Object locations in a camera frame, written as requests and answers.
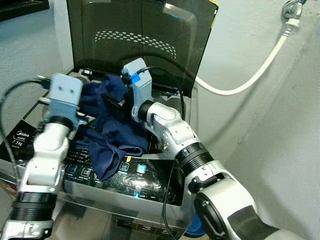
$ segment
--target dark blue clothing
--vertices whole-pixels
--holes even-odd
[[[92,168],[100,180],[114,175],[125,155],[141,156],[147,151],[147,132],[135,122],[131,114],[123,116],[112,104],[105,103],[102,94],[110,94],[117,101],[128,92],[118,76],[106,75],[102,83],[83,86],[80,111],[96,117],[92,127],[80,125],[72,142],[76,149],[89,151]]]

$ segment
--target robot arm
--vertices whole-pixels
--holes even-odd
[[[132,81],[134,94],[138,92],[139,78],[147,84],[143,73],[136,72],[145,67],[139,66],[137,59],[133,65],[128,63],[125,69]],[[134,102],[138,109],[132,115],[145,122],[145,128],[151,131],[166,148],[166,156],[178,161],[185,174],[185,184],[194,197],[197,211],[206,233],[212,239],[230,240],[302,240],[292,232],[269,226],[262,222],[257,214],[256,204],[250,193],[228,172],[223,165],[214,160],[205,149],[197,135],[180,113],[149,98]]]
[[[76,111],[82,83],[62,74],[53,76],[49,114],[44,131],[34,139],[28,162],[1,240],[42,240],[51,235],[52,214],[63,176],[62,161],[69,148],[69,133],[76,129]]]

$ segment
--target gray wall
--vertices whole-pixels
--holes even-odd
[[[264,220],[320,239],[320,24],[225,166],[247,187]]]
[[[221,1],[199,76],[221,89],[238,87],[249,79],[279,37],[283,26],[280,13],[284,2]],[[52,0],[50,3],[50,10],[0,22],[0,94],[9,85],[24,78],[35,74],[50,76],[72,66],[65,1]],[[319,176],[319,166],[312,164],[317,161],[318,153],[314,145],[319,139],[313,132],[312,138],[302,134],[296,142],[298,133],[293,130],[301,131],[302,123],[310,124],[309,128],[319,127],[319,123],[315,122],[319,114],[310,118],[302,117],[317,112],[317,106],[308,108],[307,103],[315,101],[313,98],[319,95],[314,92],[316,89],[311,87],[312,83],[308,85],[308,89],[303,90],[303,86],[299,88],[301,78],[296,69],[293,69],[299,66],[299,61],[312,54],[313,48],[309,53],[303,53],[310,48],[310,40],[313,40],[313,44],[317,40],[312,32],[318,21],[318,12],[318,1],[309,0],[305,5],[301,28],[289,38],[276,61],[257,85],[230,97],[215,96],[198,89],[198,107],[195,109],[198,111],[199,137],[213,156],[225,162],[228,169],[234,172],[258,199],[257,204],[263,218],[269,223],[300,232],[311,239],[319,239],[315,227],[316,224],[319,226],[319,217],[315,216],[316,210],[310,211],[302,206],[319,207],[316,202],[319,199],[318,191],[314,189],[318,186],[307,187],[310,181],[319,180],[319,177],[315,176]],[[318,65],[305,64],[304,67],[306,71],[312,70],[314,73],[315,69],[318,69]],[[296,81],[298,91],[293,95],[290,92],[291,78]],[[303,79],[313,81],[314,76],[305,74]],[[16,92],[4,114],[7,131],[40,94],[39,88],[34,86]],[[290,108],[283,111],[283,106],[287,106],[284,104],[291,102]],[[301,120],[295,120],[294,117],[297,116],[301,117]],[[286,122],[290,120],[293,121],[292,127],[285,128]],[[271,131],[273,126],[276,126],[277,130]],[[307,141],[312,144],[304,144],[301,151],[296,152],[301,143]],[[276,157],[279,152],[282,153],[281,157]],[[303,184],[291,184],[297,174],[297,167],[288,162],[292,153],[300,156],[295,158],[294,163],[300,164],[303,176],[310,170],[318,170],[311,171],[307,179],[301,179]],[[307,165],[298,161],[304,156],[312,159]],[[0,204],[0,216],[7,211],[3,207],[4,205]]]
[[[0,22],[0,63],[0,95],[21,80],[72,67],[66,3],[51,1],[49,10]],[[3,114],[7,132],[42,93],[31,84],[12,94]]]
[[[282,1],[222,1],[199,76],[233,89],[275,45]],[[263,220],[320,239],[319,4],[305,5],[300,29],[251,89],[217,96],[198,89],[198,134],[256,199]]]

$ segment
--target metal faucet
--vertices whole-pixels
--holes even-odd
[[[287,1],[282,7],[282,16],[287,19],[300,19],[303,4],[306,2],[307,0]]]

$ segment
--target black cable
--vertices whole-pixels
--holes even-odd
[[[177,239],[176,239],[176,237],[174,236],[172,230],[170,229],[170,227],[169,227],[169,225],[168,225],[167,214],[166,214],[166,206],[167,206],[167,198],[168,198],[170,181],[171,181],[171,178],[172,178],[172,173],[174,172],[175,163],[176,163],[176,162],[174,162],[174,163],[172,164],[172,168],[171,168],[171,172],[170,172],[169,180],[168,180],[168,185],[166,186],[166,190],[165,190],[165,194],[164,194],[164,200],[163,200],[163,206],[162,206],[162,216],[163,216],[163,221],[164,221],[165,229],[168,231],[168,233],[170,234],[170,236],[172,237],[173,240],[177,240]]]
[[[14,177],[16,179],[16,187],[18,188],[19,185],[20,185],[20,174],[19,174],[19,171],[18,171],[18,168],[17,168],[17,163],[16,163],[16,160],[15,160],[15,156],[14,156],[14,153],[12,152],[12,149],[10,147],[10,143],[8,142],[7,138],[6,138],[6,135],[5,135],[5,131],[3,129],[3,124],[2,124],[2,116],[3,116],[3,107],[4,107],[4,104],[9,96],[9,94],[15,90],[16,88],[18,87],[21,87],[22,85],[25,85],[25,84],[30,84],[30,83],[35,83],[35,84],[42,84],[42,81],[41,80],[24,80],[24,81],[21,81],[19,83],[16,83],[14,84],[13,86],[11,86],[8,90],[6,90],[4,92],[4,95],[3,95],[3,98],[1,99],[0,101],[0,137],[3,139],[3,142],[4,142],[4,145],[5,145],[5,148],[6,148],[6,151],[9,155],[9,158],[11,160],[11,163],[12,163],[12,168],[13,168],[13,174],[14,174]]]
[[[153,70],[153,69],[158,69],[158,70],[161,70],[161,71],[165,72],[165,73],[168,74],[168,75],[173,79],[173,81],[175,82],[175,84],[176,84],[176,86],[177,86],[177,88],[178,88],[179,95],[180,95],[180,100],[181,100],[181,112],[182,112],[181,118],[182,118],[182,120],[185,120],[185,119],[186,119],[186,110],[185,110],[184,95],[183,95],[183,93],[182,93],[181,85],[180,85],[178,79],[177,79],[175,76],[173,76],[170,72],[168,72],[167,70],[165,70],[165,69],[163,69],[162,67],[159,67],[159,66],[147,66],[147,67],[144,67],[144,68],[138,70],[136,73],[137,73],[137,74],[140,74],[140,73],[143,73],[143,72],[145,72],[145,71],[147,71],[147,70]]]

